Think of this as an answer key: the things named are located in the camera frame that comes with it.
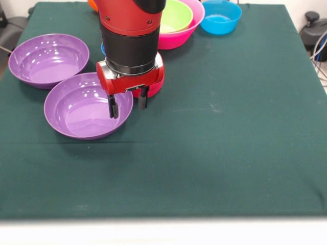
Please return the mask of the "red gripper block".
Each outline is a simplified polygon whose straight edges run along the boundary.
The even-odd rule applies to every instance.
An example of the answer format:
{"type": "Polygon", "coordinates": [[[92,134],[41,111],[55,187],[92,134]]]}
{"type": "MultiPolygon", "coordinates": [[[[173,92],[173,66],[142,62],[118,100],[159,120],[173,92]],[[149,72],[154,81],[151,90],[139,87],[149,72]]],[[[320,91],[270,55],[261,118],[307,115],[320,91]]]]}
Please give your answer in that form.
{"type": "Polygon", "coordinates": [[[121,75],[111,69],[106,60],[96,64],[96,72],[102,89],[108,95],[109,116],[114,119],[119,116],[119,108],[114,94],[141,89],[138,97],[138,107],[140,110],[145,110],[147,108],[149,87],[151,91],[153,86],[160,89],[165,77],[165,67],[159,52],[156,54],[154,67],[146,73],[121,75]]]}

